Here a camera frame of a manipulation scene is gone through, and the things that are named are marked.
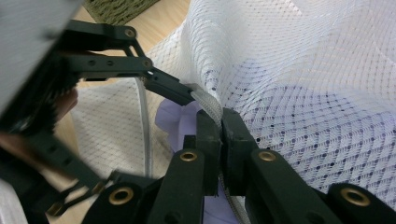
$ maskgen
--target white fabric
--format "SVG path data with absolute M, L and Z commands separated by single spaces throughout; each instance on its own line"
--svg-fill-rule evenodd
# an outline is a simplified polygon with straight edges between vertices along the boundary
M 147 170 L 141 101 L 134 78 L 79 90 L 72 111 L 81 158 L 103 178 L 115 169 Z
M 22 206 L 14 189 L 0 179 L 0 224 L 27 224 Z
M 223 108 L 216 98 L 203 90 L 192 91 L 191 96 L 196 102 L 199 103 L 199 105 L 209 115 L 209 117 L 215 121 L 219 129 L 221 129 Z
M 395 8 L 393 0 L 192 0 L 187 19 L 148 56 L 238 111 L 260 147 L 280 152 L 313 188 L 353 183 L 395 209 Z M 120 88 L 113 100 L 130 97 L 132 81 L 120 82 L 109 87 Z M 80 99 L 96 94 L 88 92 Z M 153 125 L 162 98 L 147 96 L 159 176 L 171 153 Z M 96 116 L 89 108 L 81 113 Z M 94 138 L 114 149 L 99 131 L 106 121 L 95 122 Z

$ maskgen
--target white mesh fabric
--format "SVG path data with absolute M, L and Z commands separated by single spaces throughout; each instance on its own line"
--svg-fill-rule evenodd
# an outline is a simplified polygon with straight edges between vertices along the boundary
M 72 111 L 79 155 L 103 178 L 115 169 L 149 172 L 140 106 L 134 78 L 79 90 Z
M 191 1 L 150 57 L 238 111 L 312 187 L 396 208 L 396 2 Z
M 212 118 L 216 125 L 221 128 L 222 107 L 211 94 L 202 90 L 195 90 L 191 93 L 192 98 L 198 102 L 201 108 Z
M 14 188 L 2 179 L 0 188 L 0 224 L 27 223 Z

